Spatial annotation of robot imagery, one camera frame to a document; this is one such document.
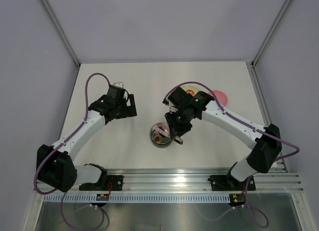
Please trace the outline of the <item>round steel lunch box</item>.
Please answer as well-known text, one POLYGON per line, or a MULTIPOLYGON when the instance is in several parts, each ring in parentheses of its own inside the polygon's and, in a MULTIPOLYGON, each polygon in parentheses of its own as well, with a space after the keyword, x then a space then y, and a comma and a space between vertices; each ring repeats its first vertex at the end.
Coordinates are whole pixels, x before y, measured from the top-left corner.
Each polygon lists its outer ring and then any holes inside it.
POLYGON ((170 129, 167 123, 154 124, 150 129, 150 140, 158 148, 166 148, 172 143, 170 129))

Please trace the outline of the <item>pink steel tongs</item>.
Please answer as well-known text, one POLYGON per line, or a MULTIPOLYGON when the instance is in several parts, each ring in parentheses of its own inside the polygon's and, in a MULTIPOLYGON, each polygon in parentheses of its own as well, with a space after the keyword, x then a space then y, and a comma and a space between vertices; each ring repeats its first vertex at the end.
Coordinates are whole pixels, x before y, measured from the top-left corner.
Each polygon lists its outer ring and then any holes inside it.
POLYGON ((169 125, 167 123, 161 122, 155 124, 155 131, 166 138, 171 138, 169 125))

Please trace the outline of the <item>small noodle soup cup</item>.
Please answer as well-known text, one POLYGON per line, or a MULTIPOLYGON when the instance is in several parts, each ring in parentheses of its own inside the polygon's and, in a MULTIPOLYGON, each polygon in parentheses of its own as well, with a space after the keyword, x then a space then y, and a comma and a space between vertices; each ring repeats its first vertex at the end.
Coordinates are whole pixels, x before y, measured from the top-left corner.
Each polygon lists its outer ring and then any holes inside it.
POLYGON ((161 143, 161 141, 162 141, 161 135, 154 135, 153 136, 153 141, 156 142, 156 143, 161 143))

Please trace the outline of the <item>cream round plate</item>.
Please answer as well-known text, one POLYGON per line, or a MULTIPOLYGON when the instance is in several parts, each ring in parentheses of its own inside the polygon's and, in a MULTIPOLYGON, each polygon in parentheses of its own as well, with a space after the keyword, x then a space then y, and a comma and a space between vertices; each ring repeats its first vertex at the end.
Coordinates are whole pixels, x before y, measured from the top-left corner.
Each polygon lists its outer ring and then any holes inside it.
POLYGON ((186 92, 187 90, 192 90, 192 91, 194 91, 195 95, 196 95, 196 93, 197 93, 198 91, 201 91, 200 88, 198 88, 197 86, 192 85, 192 84, 184 84, 184 85, 181 85, 180 87, 181 87, 185 92, 186 92))

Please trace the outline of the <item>pink round lid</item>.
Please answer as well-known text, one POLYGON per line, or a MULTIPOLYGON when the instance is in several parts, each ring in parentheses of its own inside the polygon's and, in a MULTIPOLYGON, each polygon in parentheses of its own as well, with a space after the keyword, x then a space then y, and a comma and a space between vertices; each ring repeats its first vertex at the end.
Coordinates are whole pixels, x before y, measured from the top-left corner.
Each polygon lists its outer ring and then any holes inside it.
POLYGON ((226 106, 228 103, 228 98, 225 93, 220 90, 213 90, 214 95, 209 91, 208 94, 213 96, 214 99, 218 100, 222 106, 226 106))

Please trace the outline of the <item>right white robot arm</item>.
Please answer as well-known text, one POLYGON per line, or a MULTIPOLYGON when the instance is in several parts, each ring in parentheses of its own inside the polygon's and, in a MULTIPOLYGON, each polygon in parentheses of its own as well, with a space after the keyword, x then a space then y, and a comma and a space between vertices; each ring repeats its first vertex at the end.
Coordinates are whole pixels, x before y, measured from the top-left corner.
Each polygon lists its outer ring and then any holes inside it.
POLYGON ((255 173, 267 173, 282 150, 280 130, 276 125, 258 125, 224 108, 211 94, 198 91, 191 95, 181 87, 163 99, 163 104, 175 111, 165 113, 172 139, 181 137, 192 128, 191 121, 199 119, 218 126, 243 142, 251 152, 236 162, 224 176, 231 189, 238 189, 255 173))

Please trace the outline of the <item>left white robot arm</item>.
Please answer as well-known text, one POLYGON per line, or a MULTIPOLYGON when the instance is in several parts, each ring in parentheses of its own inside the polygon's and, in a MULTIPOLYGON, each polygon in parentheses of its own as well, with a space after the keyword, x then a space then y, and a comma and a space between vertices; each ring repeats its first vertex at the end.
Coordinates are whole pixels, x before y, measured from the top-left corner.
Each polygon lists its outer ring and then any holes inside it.
POLYGON ((65 137, 37 151, 34 181, 41 181, 61 192, 79 185, 82 191, 106 191, 111 187, 107 169, 86 164, 75 166, 79 151, 112 120, 135 117, 135 98, 126 89, 110 85, 108 92, 87 105, 83 120, 65 137))

